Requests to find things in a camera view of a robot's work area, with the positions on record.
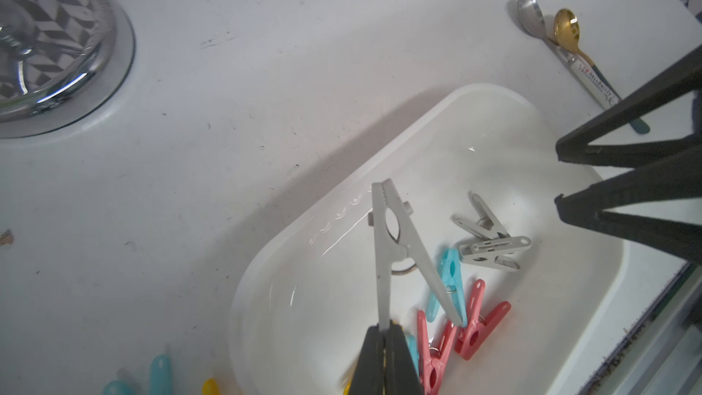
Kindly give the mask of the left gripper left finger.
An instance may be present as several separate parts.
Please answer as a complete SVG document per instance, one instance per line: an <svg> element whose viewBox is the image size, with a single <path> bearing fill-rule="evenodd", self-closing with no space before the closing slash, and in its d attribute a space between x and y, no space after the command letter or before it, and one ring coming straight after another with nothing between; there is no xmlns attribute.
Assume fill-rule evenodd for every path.
<svg viewBox="0 0 702 395"><path fill-rule="evenodd" d="M367 330L349 395L382 395L385 381L385 342L378 326Z"/></svg>

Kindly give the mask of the white plastic storage box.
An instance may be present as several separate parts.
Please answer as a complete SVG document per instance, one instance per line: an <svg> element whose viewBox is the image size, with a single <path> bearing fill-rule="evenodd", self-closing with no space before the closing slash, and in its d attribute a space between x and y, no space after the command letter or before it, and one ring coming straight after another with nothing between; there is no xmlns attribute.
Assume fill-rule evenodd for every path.
<svg viewBox="0 0 702 395"><path fill-rule="evenodd" d="M559 162L557 137L525 98L490 84L447 96L267 243L246 270L230 312L230 359L246 394L339 394L369 326L378 322L371 186L391 179L413 209L427 252L477 221L480 195L506 230L532 240L519 270L476 265L483 313L512 307L470 360L451 355L444 394L574 394L576 364L628 253L611 237L559 219L554 200L598 182L588 166Z"/></svg>

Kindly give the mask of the silver spoon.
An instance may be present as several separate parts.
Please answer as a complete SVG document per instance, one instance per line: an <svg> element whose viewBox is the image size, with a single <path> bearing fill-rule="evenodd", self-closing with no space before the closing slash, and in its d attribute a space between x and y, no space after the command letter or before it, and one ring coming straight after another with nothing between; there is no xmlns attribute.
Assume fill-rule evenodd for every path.
<svg viewBox="0 0 702 395"><path fill-rule="evenodd" d="M596 66L592 69L580 56L566 51L559 45L553 29L547 28L546 19L537 0L517 0L517 18L528 34L550 46L603 109L609 110L621 102L622 98L608 80L603 78Z"/></svg>

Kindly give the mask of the yellow clothespin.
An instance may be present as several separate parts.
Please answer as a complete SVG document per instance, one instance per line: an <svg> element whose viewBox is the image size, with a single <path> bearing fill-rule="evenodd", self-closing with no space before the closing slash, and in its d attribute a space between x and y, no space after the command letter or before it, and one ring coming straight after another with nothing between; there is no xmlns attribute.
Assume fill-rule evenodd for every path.
<svg viewBox="0 0 702 395"><path fill-rule="evenodd" d="M342 377L343 395L349 395L349 391L356 373L358 362L354 361Z"/></svg>
<svg viewBox="0 0 702 395"><path fill-rule="evenodd" d="M214 378L206 380L201 388L202 395L220 395L219 384Z"/></svg>

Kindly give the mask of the grey clothespin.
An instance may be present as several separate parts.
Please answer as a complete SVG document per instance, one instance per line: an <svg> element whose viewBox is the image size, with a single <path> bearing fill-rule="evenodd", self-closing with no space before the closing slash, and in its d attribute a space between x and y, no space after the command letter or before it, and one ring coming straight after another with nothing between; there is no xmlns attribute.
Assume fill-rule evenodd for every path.
<svg viewBox="0 0 702 395"><path fill-rule="evenodd" d="M371 199L369 225L373 227L374 232L380 332L387 332L391 325L392 267L395 263L407 259L411 259L419 269L449 319L457 326L462 325L463 319L453 305L452 298L411 220L411 208L400 198L394 182L388 178L372 183Z"/></svg>
<svg viewBox="0 0 702 395"><path fill-rule="evenodd" d="M473 223L460 215L452 217L455 225L477 237L475 242L457 244L461 262L505 272L520 271L515 255L530 250L532 240L527 236L511 236L481 196L470 193L468 197L480 219Z"/></svg>

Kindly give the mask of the gold spoon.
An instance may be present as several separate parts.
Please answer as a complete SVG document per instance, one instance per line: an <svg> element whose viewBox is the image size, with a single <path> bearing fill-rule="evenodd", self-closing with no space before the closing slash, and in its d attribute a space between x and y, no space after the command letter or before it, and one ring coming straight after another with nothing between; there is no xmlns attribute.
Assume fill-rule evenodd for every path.
<svg viewBox="0 0 702 395"><path fill-rule="evenodd" d="M562 8L555 14L553 32L555 39L563 49L580 56L592 69L595 68L595 62L580 49L580 24L577 16L570 9Z"/></svg>

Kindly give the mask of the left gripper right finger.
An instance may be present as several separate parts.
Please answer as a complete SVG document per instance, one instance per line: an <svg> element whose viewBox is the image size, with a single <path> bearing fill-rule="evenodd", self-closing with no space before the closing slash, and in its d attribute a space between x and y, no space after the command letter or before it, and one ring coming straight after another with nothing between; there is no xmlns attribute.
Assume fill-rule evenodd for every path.
<svg viewBox="0 0 702 395"><path fill-rule="evenodd" d="M400 325L391 322L384 334L385 376L384 394L420 395L422 384L415 370L405 335Z"/></svg>

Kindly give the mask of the teal clothespin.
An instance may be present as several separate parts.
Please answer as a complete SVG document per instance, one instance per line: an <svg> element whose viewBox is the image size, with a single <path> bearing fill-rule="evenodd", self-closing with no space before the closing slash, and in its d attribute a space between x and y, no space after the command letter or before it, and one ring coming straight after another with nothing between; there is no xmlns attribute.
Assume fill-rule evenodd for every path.
<svg viewBox="0 0 702 395"><path fill-rule="evenodd" d="M148 377L148 388L144 391L126 368L120 368L117 370L116 378L102 388L102 394L173 394L173 369L168 353L160 354L152 360Z"/></svg>
<svg viewBox="0 0 702 395"><path fill-rule="evenodd" d="M447 294L451 297L456 312L461 317L460 327L467 326L466 300L462 277L460 252L457 249L447 249L442 255L438 267L442 283Z"/></svg>

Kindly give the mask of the pink clothespin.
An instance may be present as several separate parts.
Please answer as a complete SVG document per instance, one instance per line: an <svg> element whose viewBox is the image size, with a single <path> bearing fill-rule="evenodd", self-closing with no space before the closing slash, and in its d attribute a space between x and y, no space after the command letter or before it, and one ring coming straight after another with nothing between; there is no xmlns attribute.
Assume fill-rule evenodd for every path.
<svg viewBox="0 0 702 395"><path fill-rule="evenodd" d="M438 340L437 347L433 347L428 338L426 314L422 310L418 311L419 379L424 394L437 395L439 393L457 332L458 327L453 322L447 321L444 331L442 331L442 336Z"/></svg>
<svg viewBox="0 0 702 395"><path fill-rule="evenodd" d="M487 316L481 316L486 282L478 279L466 304L467 325L463 327L455 342L454 350L463 359L470 360L479 351L486 339L495 331L512 308L508 301L499 303Z"/></svg>

